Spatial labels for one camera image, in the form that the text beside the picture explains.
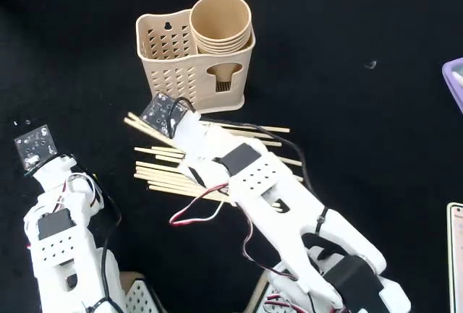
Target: white robotic hand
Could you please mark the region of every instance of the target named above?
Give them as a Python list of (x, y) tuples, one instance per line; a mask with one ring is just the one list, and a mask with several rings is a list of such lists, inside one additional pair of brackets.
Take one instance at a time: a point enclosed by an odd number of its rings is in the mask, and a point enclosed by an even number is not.
[[(159, 93), (142, 119), (186, 153), (180, 165), (186, 176), (207, 188), (228, 182), (229, 199), (279, 252), (279, 267), (295, 278), (270, 276), (295, 304), (314, 313), (411, 309), (402, 288), (379, 276), (386, 269), (379, 250), (339, 213), (325, 207), (260, 141), (204, 125), (197, 113), (178, 101)], [(276, 201), (287, 207), (285, 213), (271, 207)], [(317, 257), (311, 249), (307, 253), (301, 238), (306, 233), (339, 245), (346, 254), (331, 255), (323, 271), (322, 264), (314, 268)]]
[(104, 207), (95, 179), (73, 173), (74, 158), (56, 156), (47, 126), (15, 142), (26, 171), (44, 190), (24, 217), (42, 312), (125, 313), (116, 259), (108, 249), (96, 248), (87, 229)]

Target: black tablecloth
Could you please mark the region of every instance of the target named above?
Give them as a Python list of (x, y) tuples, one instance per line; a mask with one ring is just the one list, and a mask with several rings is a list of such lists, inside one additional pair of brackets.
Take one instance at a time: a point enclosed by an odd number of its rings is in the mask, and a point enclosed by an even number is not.
[[(133, 147), (153, 141), (122, 122), (150, 100), (135, 20), (196, 1), (1, 3), (2, 312), (39, 310), (22, 217), (40, 189), (22, 177), (12, 140), (42, 124), (121, 207), (111, 248), (122, 270), (145, 273), (171, 312), (244, 309), (260, 275), (241, 255), (245, 219), (227, 206), (209, 224), (169, 227), (187, 198), (132, 178)], [(383, 252), (415, 312), (445, 312), (446, 204), (462, 200), (463, 117), (441, 67), (463, 56), (460, 0), (246, 1), (257, 35), (246, 103), (221, 116), (290, 127), (320, 199)], [(204, 201), (195, 213), (214, 208)], [(104, 213), (101, 227), (93, 221), (99, 244)], [(251, 252), (276, 261), (260, 235)]]

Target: stack of paper cups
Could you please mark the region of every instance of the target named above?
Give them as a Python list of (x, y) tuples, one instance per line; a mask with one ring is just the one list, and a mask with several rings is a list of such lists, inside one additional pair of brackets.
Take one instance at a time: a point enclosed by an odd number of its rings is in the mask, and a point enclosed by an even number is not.
[[(199, 0), (190, 14), (199, 53), (227, 55), (243, 49), (252, 32), (251, 10), (244, 0)], [(229, 82), (236, 64), (212, 68), (219, 82)]]

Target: purple container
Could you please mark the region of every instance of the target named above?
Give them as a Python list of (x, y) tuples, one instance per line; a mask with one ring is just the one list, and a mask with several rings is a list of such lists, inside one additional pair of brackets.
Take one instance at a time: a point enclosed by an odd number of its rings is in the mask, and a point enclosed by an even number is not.
[(453, 72), (462, 76), (463, 80), (463, 58), (449, 61), (442, 66), (443, 78), (449, 86), (451, 94), (454, 96), (456, 104), (463, 113), (463, 85), (455, 78)]

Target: perforated plastic basket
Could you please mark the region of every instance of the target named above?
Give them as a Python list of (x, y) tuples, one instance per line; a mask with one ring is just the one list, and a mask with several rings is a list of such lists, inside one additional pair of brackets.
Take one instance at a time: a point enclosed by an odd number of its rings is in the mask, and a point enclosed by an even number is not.
[[(137, 53), (151, 93), (161, 91), (173, 98), (184, 96), (201, 113), (242, 107), (255, 45), (254, 31), (241, 51), (227, 55), (199, 54), (189, 17), (190, 9), (186, 9), (172, 14), (144, 14), (137, 19)], [(216, 81), (211, 67), (230, 63), (237, 64), (231, 80)]]

